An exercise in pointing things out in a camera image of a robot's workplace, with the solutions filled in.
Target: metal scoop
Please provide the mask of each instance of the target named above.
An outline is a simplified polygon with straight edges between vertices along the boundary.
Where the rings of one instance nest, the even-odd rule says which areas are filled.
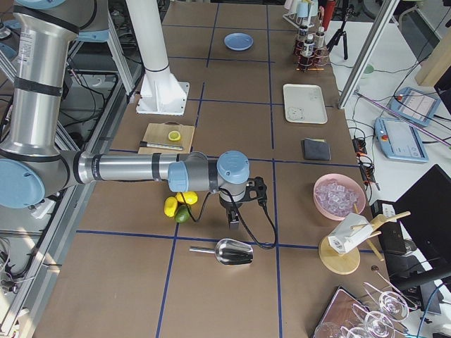
[[[254,250],[250,245],[230,238],[219,241],[214,249],[190,246],[190,251],[213,253],[218,262],[224,265],[250,264],[254,258]]]

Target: black tripod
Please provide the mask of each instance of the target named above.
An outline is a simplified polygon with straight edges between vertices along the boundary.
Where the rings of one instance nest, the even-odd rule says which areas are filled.
[[[343,53],[345,55],[345,60],[347,60],[347,37],[346,37],[346,31],[345,31],[345,25],[347,22],[347,19],[354,13],[354,6],[350,5],[347,10],[346,14],[343,16],[343,22],[341,24],[341,27],[335,32],[332,39],[330,39],[329,43],[327,44],[327,50],[330,53],[332,51],[332,48],[334,46],[338,45],[338,42],[340,42],[340,38],[343,37]]]

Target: wooden cutting board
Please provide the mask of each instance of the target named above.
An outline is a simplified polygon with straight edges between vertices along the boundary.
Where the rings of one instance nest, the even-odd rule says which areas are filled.
[[[168,138],[169,132],[172,132],[174,130],[178,131],[180,135],[182,135],[182,138],[176,142],[170,141]],[[192,125],[179,125],[175,123],[149,123],[142,141],[146,141],[148,143],[168,144],[171,146],[182,146],[183,150],[140,147],[138,153],[187,154],[190,152],[193,136],[194,126]]]

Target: monitor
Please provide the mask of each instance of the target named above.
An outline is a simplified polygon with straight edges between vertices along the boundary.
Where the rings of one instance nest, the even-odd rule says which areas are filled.
[[[401,281],[419,286],[441,279],[451,291],[451,178],[435,164],[395,202],[395,210],[410,211],[402,224],[433,269]]]

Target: white table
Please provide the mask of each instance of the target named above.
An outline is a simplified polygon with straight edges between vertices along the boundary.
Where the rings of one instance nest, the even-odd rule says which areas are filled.
[[[328,42],[338,28],[340,28],[341,22],[331,22],[326,32],[326,41]],[[349,58],[345,61],[343,59],[343,47],[342,39],[338,46],[335,46],[330,54],[330,60],[333,63],[333,72],[337,80],[337,86],[339,90],[342,90],[345,83],[351,73],[351,68],[344,67],[353,66],[359,52],[363,46],[366,36],[371,29],[371,23],[357,23],[348,22],[345,26],[347,33],[347,44]],[[416,63],[416,58],[410,50],[408,44],[404,40],[395,24],[389,24],[383,37],[376,47],[371,59],[371,64],[377,70],[387,70],[394,72],[397,70],[410,68]],[[434,92],[431,87],[420,87],[416,84],[414,76],[418,73],[420,66],[409,75],[400,87],[413,87],[420,89],[423,92]],[[404,79],[408,71],[402,71],[395,74],[374,72],[365,79],[360,80],[359,92],[370,99],[382,99],[390,96],[395,91],[399,83]],[[381,109],[378,109],[373,104],[360,99],[356,105],[357,96],[352,96],[345,106],[345,112],[348,119],[352,119],[354,107],[355,114],[354,119],[369,125],[374,125],[374,120],[382,113]],[[450,118],[450,114],[447,112],[446,107],[443,104],[440,105],[436,115],[441,115],[446,118]],[[451,127],[451,123],[443,122],[443,124]],[[354,127],[355,124],[352,121],[348,121],[350,127]],[[370,127],[357,123],[357,127],[362,129],[366,136],[371,136],[373,130]],[[440,137],[446,137],[451,134],[451,131],[446,130],[444,127],[436,125],[431,122],[427,128],[434,134]],[[354,130],[350,130],[351,135],[354,135]],[[361,137],[362,134],[356,131],[356,137]],[[431,141],[429,137],[420,133],[420,137],[423,141]],[[440,167],[451,176],[451,150],[447,149],[442,144],[430,144],[426,145],[426,152],[429,156],[429,162],[425,164],[408,163],[393,161],[385,157],[377,144],[373,145],[371,138],[366,139],[366,150],[369,156],[373,159],[376,167],[374,173],[376,181],[380,190],[376,186],[372,185],[372,197],[370,203],[373,203],[377,199],[383,199],[388,201],[396,201],[401,197],[424,173],[426,173],[434,164],[439,164]],[[424,261],[425,258],[418,253],[416,255],[419,261]],[[425,269],[431,268],[429,264],[424,265]],[[445,295],[445,300],[451,301],[451,293],[442,287],[441,292]],[[444,324],[451,323],[451,305],[440,305],[442,310],[441,316],[434,316],[428,314],[427,318],[430,318],[433,323],[423,326],[421,336],[432,337],[432,333],[438,331],[439,327]],[[412,334],[416,334],[419,325],[419,318],[422,312],[414,311],[407,319],[405,325],[409,328]]]

